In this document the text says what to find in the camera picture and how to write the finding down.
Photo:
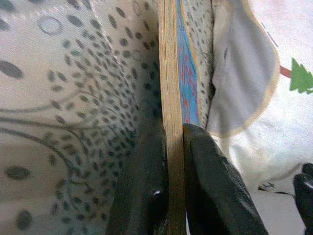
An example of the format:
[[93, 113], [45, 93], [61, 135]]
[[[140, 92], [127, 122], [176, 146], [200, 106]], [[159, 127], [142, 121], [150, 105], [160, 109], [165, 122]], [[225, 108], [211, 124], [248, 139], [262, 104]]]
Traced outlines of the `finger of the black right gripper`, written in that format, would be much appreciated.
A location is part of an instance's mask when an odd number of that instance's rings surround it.
[[305, 163], [293, 179], [295, 203], [305, 225], [305, 235], [313, 234], [313, 164]]

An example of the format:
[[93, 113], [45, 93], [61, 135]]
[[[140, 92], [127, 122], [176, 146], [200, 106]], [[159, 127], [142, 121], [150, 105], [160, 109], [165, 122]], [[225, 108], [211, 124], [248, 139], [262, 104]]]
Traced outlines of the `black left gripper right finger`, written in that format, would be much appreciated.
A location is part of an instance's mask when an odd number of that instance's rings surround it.
[[183, 125], [185, 204], [192, 235], [268, 234], [235, 166], [201, 127]]

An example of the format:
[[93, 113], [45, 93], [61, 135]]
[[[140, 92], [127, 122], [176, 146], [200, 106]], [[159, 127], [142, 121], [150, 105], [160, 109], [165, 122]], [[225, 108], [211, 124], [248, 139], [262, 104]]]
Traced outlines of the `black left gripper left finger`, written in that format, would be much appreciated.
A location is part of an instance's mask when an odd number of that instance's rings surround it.
[[146, 128], [126, 160], [107, 224], [109, 235], [165, 235], [169, 179], [163, 127]]

